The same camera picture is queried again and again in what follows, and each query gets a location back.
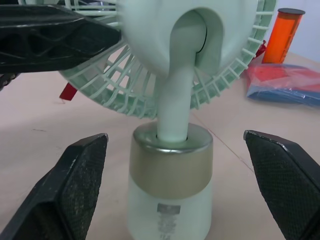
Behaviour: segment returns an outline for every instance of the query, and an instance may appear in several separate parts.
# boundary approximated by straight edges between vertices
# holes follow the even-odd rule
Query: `orange cylinder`
[[[305,11],[293,8],[280,8],[262,63],[282,64],[294,39]]]

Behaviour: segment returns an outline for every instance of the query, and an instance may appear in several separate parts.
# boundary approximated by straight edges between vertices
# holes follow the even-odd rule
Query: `fan grille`
[[[119,26],[116,19],[116,0],[36,1],[59,1],[59,4],[78,13],[92,17],[100,16],[96,20],[113,27]],[[219,97],[221,91],[229,88],[240,78],[240,74],[248,68],[248,64],[263,43],[275,5],[276,0],[258,1],[255,23],[247,44],[228,67],[215,76],[208,76],[195,68],[191,109],[199,109],[200,105],[209,103],[213,97]],[[106,108],[139,118],[153,119],[157,116],[156,94],[159,81],[139,63],[124,42],[75,68],[60,73],[76,89]]]

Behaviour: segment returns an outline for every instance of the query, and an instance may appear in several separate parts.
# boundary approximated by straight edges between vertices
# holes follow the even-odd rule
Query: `fan neck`
[[[206,31],[202,17],[189,11],[171,32],[169,74],[160,80],[157,102],[157,136],[161,141],[179,143],[187,139],[196,54],[205,43]]]

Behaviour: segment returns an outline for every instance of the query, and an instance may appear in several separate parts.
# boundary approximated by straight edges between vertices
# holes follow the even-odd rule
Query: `table surface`
[[[320,69],[319,63],[294,54],[286,61]],[[102,184],[87,240],[131,240],[126,228],[130,141],[133,130],[148,120],[105,109],[80,93],[63,103],[59,95],[65,85],[57,72],[28,73],[0,92],[0,230],[68,145],[108,133]],[[212,226],[207,239],[284,240],[259,191],[243,133],[257,130],[292,140],[320,163],[320,111],[257,102],[245,95],[243,79],[237,80],[190,116],[214,138]]]

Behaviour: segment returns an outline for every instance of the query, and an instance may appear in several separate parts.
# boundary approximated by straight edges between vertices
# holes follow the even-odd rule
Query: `label on fan base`
[[[180,214],[180,209],[181,206],[179,205],[158,204],[156,211],[159,213],[160,240],[171,240],[171,236],[176,230],[176,215]]]

